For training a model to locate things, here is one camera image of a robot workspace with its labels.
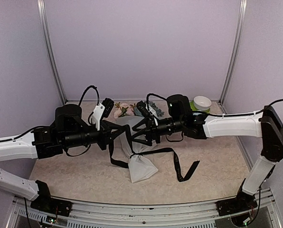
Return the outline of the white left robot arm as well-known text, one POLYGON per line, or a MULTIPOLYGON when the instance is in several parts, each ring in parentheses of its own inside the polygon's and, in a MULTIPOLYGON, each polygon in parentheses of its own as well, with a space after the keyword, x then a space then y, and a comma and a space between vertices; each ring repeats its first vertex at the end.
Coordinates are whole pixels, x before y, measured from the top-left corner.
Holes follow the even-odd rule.
MULTIPOLYGON (((98 104, 94 109, 94 123, 82 120, 82 108, 75 104, 58 107, 50 126, 37 126, 11 138, 0 138, 0 162, 16 159, 46 159, 70 148, 90 146, 96 143, 101 150, 113 154, 114 140, 122 133, 131 138, 128 125, 106 121, 111 111, 108 105, 98 104)), ((32 202, 37 201, 45 211, 56 207, 49 188, 42 181, 31 181, 0 169, 0 188, 32 202)))

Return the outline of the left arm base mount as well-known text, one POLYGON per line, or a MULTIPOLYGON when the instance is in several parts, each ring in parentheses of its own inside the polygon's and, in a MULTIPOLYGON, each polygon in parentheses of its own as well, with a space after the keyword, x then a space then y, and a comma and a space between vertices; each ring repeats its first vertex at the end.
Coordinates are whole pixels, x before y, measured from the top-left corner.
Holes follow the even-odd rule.
POLYGON ((69 217, 72 209, 72 202, 51 197, 48 185, 40 180, 36 181, 38 196, 31 201, 30 207, 42 212, 55 214, 56 216, 69 217))

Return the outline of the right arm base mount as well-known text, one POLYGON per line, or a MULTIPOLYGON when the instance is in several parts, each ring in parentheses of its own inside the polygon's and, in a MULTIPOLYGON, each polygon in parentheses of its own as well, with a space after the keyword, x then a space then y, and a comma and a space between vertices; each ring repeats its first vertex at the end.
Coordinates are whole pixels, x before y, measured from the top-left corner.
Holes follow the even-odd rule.
POLYGON ((235 214, 258 206, 254 195, 248 195, 243 192, 242 188, 244 182, 245 180, 243 180, 235 197, 216 202, 219 216, 235 214))

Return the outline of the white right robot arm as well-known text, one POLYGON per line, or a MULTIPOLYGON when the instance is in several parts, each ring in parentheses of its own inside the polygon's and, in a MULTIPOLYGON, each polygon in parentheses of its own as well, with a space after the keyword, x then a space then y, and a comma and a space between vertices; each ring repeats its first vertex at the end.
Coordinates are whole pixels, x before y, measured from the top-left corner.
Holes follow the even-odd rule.
POLYGON ((136 124, 132 140, 151 146, 160 143, 161 136, 181 132, 193 139, 220 136, 252 136, 261 138, 263 149, 242 185, 242 193, 233 199, 235 210, 242 211, 251 203, 264 180, 277 162, 283 159, 283 123, 271 105, 260 111, 245 114, 208 114, 193 111, 183 95, 172 95, 166 100, 170 117, 157 119, 150 113, 148 103, 140 101, 138 110, 144 119, 136 124))

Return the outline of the blue fake hydrangea stem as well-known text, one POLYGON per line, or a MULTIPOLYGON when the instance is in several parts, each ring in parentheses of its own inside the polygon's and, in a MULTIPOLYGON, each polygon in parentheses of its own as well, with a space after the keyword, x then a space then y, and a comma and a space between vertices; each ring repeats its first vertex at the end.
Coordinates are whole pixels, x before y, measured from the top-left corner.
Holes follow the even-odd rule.
MULTIPOLYGON (((164 116, 164 112, 160 108, 158 108, 157 105, 154 102, 149 101, 149 107, 151 107, 155 110, 158 117, 164 116)), ((134 107, 133 112, 136 116, 143 117, 142 113, 138 110, 137 107, 134 107)))

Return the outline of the white wrapping paper sheet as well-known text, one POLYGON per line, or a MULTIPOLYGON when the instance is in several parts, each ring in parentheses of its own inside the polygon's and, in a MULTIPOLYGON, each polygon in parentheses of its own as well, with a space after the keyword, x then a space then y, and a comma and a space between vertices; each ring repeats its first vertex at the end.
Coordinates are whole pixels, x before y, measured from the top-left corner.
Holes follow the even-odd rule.
MULTIPOLYGON (((139 116, 125 116, 125 117, 117 118, 116 123, 119 125, 128 124, 130 128, 132 128, 142 119, 143 117, 139 117, 139 116)), ((128 167, 129 167, 130 179, 132 183, 146 180, 159 171, 158 168, 148 158, 142 155, 134 155, 132 153, 130 146, 127 142, 125 133, 120 135, 120 142, 123 153, 129 159, 128 167)))

